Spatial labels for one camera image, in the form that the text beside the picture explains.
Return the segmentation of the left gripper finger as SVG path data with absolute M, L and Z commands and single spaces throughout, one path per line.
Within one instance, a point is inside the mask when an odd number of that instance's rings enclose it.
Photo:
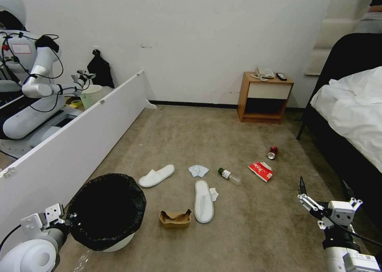
M 71 213 L 69 216 L 66 216 L 64 213 L 64 207 L 62 204 L 56 203 L 52 206 L 49 206 L 45 209 L 45 216 L 46 220 L 52 221 L 54 219 L 65 219 L 70 222 L 70 225 L 74 223 L 74 221 L 77 219 L 78 214 L 77 213 Z
M 20 220 L 21 229 L 25 235 L 35 235 L 43 231 L 47 220 L 44 213 L 34 213 Z

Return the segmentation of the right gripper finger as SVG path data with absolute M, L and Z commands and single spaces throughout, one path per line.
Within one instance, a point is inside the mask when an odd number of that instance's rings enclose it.
M 355 198 L 352 188 L 345 182 L 345 180 L 342 180 L 342 190 L 346 200 L 349 201 L 354 210 L 357 210 L 362 205 L 363 201 Z
M 323 218 L 325 216 L 324 207 L 307 195 L 306 186 L 302 177 L 300 177 L 299 180 L 299 190 L 297 198 L 302 204 L 302 206 L 314 218 Z

